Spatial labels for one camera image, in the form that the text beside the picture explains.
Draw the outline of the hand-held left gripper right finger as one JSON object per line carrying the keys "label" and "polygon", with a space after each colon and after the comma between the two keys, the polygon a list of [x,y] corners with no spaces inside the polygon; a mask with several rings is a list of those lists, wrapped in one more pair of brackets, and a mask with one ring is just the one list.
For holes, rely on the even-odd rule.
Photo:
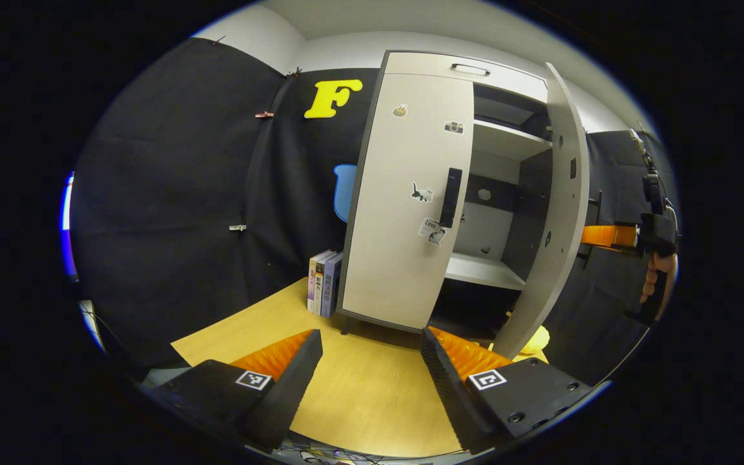
{"label": "hand-held left gripper right finger", "polygon": [[460,446],[518,448],[595,398],[595,388],[538,357],[514,362],[427,326],[421,355]]}

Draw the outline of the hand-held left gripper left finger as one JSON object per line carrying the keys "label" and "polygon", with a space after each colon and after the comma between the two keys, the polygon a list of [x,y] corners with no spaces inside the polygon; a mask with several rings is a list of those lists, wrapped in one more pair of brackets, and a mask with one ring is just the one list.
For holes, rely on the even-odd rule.
{"label": "hand-held left gripper left finger", "polygon": [[308,329],[224,363],[207,360],[150,392],[159,406],[227,446],[277,450],[323,354]]}

